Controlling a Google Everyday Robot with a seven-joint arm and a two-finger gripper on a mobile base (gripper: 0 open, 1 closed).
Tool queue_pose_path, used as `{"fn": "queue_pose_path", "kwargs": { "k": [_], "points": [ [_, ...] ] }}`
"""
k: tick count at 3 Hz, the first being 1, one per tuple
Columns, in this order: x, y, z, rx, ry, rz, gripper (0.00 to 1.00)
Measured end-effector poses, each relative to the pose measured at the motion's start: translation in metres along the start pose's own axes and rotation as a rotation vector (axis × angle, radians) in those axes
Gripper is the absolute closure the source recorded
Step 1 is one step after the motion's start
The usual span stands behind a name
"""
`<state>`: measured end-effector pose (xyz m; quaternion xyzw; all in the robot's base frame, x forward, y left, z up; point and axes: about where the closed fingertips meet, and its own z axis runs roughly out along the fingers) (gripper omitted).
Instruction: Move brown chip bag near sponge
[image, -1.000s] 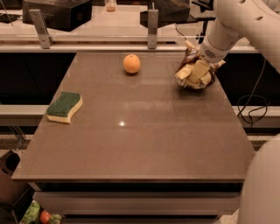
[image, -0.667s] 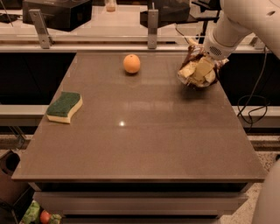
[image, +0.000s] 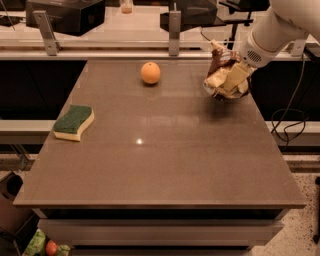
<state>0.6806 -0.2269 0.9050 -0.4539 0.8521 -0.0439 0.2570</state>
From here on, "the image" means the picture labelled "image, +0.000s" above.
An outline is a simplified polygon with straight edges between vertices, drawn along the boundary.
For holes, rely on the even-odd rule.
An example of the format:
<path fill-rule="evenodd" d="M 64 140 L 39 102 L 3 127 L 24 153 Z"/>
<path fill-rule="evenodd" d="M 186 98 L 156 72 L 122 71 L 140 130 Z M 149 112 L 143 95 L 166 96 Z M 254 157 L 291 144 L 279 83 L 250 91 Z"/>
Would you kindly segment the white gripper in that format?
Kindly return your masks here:
<path fill-rule="evenodd" d="M 227 92 L 231 92 L 238 86 L 238 91 L 241 94 L 247 93 L 249 84 L 246 79 L 250 74 L 250 66 L 254 68 L 264 67 L 274 59 L 277 54 L 278 52 L 261 48 L 254 40 L 253 32 L 249 32 L 239 48 L 239 55 L 243 62 L 235 63 L 232 66 L 223 83 L 223 88 Z"/>

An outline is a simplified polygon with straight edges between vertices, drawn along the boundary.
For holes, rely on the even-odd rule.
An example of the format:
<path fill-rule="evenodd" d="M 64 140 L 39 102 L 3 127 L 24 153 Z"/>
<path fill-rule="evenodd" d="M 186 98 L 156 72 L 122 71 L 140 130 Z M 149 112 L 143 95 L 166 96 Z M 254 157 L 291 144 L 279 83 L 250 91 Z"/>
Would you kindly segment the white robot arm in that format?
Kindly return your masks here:
<path fill-rule="evenodd" d="M 320 0 L 269 0 L 266 15 L 252 27 L 239 48 L 241 61 L 226 77 L 223 88 L 232 91 L 253 68 L 266 66 L 291 41 L 312 35 L 320 41 Z"/>

